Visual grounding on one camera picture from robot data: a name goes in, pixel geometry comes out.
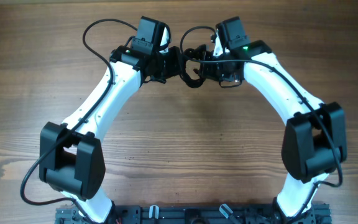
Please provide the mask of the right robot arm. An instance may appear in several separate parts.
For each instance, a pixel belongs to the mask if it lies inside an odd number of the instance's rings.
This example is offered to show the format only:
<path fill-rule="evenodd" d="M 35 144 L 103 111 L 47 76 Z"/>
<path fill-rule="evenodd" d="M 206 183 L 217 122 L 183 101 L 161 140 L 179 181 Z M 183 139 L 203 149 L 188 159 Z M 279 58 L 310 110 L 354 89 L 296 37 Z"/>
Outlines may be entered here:
<path fill-rule="evenodd" d="M 219 83 L 247 82 L 265 97 L 285 125 L 281 157 L 288 172 L 275 206 L 284 223 L 295 223 L 311 210 L 320 185 L 343 183 L 347 159 L 345 114 L 305 90 L 262 40 L 250 41 L 239 17 L 216 24 L 212 52 L 195 58 L 199 75 Z"/>

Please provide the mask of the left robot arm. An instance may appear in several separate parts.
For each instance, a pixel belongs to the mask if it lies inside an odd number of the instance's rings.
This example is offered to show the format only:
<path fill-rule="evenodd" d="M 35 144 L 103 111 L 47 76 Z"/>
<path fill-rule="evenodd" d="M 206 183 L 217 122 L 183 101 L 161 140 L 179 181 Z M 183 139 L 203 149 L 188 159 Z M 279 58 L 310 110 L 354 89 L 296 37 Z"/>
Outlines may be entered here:
<path fill-rule="evenodd" d="M 83 104 L 62 124 L 40 133 L 39 179 L 71 201 L 85 223 L 120 223 L 102 189 L 104 137 L 126 101 L 147 82 L 165 83 L 181 73 L 180 52 L 171 47 L 166 23 L 141 17 L 136 34 L 103 58 L 106 73 Z"/>

